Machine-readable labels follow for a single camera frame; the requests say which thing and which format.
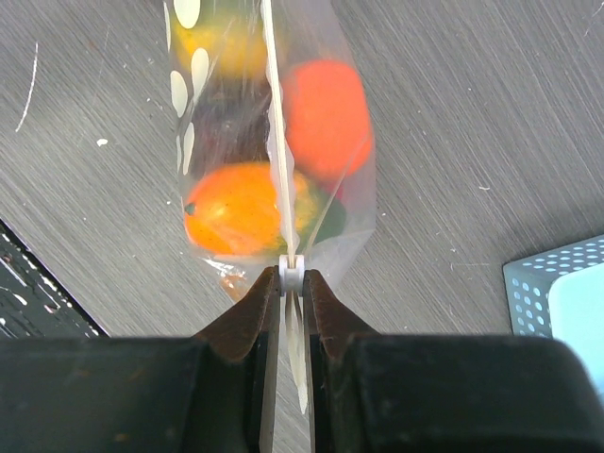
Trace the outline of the clear polka dot zip bag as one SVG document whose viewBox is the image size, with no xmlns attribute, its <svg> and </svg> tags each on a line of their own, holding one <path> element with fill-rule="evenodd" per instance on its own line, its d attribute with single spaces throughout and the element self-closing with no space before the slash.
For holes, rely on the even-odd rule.
<svg viewBox="0 0 604 453">
<path fill-rule="evenodd" d="M 340 282 L 376 227 L 375 136 L 328 1 L 163 5 L 186 235 L 239 300 L 280 273 L 290 366 L 308 405 L 302 279 Z"/>
</svg>

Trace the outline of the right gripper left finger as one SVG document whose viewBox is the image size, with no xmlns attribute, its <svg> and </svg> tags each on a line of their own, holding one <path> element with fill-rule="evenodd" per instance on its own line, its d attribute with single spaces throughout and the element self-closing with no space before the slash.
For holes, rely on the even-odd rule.
<svg viewBox="0 0 604 453">
<path fill-rule="evenodd" d="M 2 450 L 271 451 L 279 297 L 269 267 L 191 337 L 2 342 Z"/>
</svg>

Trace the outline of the dark red apple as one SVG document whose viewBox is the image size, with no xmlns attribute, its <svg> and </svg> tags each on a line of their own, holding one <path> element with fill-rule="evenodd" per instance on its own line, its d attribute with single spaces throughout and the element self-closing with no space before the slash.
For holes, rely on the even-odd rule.
<svg viewBox="0 0 604 453">
<path fill-rule="evenodd" d="M 267 161 L 271 99 L 265 83 L 224 83 L 204 91 L 193 110 L 189 174 L 200 178 L 226 164 Z"/>
</svg>

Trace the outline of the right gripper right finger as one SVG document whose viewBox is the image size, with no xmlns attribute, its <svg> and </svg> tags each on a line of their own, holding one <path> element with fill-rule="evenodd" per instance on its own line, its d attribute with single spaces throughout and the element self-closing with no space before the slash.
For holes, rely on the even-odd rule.
<svg viewBox="0 0 604 453">
<path fill-rule="evenodd" d="M 603 409 L 565 344 L 384 334 L 320 272 L 303 286 L 315 452 L 599 452 Z"/>
</svg>

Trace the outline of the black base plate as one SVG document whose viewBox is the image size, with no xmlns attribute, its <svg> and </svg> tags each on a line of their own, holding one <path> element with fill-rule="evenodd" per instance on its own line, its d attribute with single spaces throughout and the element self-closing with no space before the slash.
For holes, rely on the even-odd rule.
<svg viewBox="0 0 604 453">
<path fill-rule="evenodd" d="M 25 243 L 2 223 L 1 338 L 106 335 Z"/>
</svg>

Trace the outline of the orange fruit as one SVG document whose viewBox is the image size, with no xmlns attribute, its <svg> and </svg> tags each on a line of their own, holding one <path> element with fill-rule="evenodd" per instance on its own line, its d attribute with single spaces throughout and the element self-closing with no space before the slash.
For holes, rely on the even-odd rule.
<svg viewBox="0 0 604 453">
<path fill-rule="evenodd" d="M 335 181 L 369 160 L 373 130 L 355 68 L 333 59 L 306 61 L 287 74 L 282 88 L 287 142 L 300 169 Z"/>
</svg>

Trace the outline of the light blue plastic basket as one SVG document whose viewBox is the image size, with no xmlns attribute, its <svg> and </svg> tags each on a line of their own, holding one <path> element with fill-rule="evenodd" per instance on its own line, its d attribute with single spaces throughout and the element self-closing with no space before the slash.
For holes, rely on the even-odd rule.
<svg viewBox="0 0 604 453">
<path fill-rule="evenodd" d="M 553 338 L 579 357 L 603 395 L 601 235 L 503 266 L 512 332 Z"/>
</svg>

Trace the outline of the orange green mango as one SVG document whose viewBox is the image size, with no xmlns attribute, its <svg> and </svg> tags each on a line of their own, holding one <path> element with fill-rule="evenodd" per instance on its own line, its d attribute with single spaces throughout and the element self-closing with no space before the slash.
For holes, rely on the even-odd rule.
<svg viewBox="0 0 604 453">
<path fill-rule="evenodd" d="M 346 211 L 309 177 L 294 172 L 295 228 L 299 250 L 340 235 Z M 287 252 L 280 232 L 277 193 L 266 161 L 225 165 L 204 176 L 184 204 L 193 244 L 216 256 L 268 256 Z"/>
</svg>

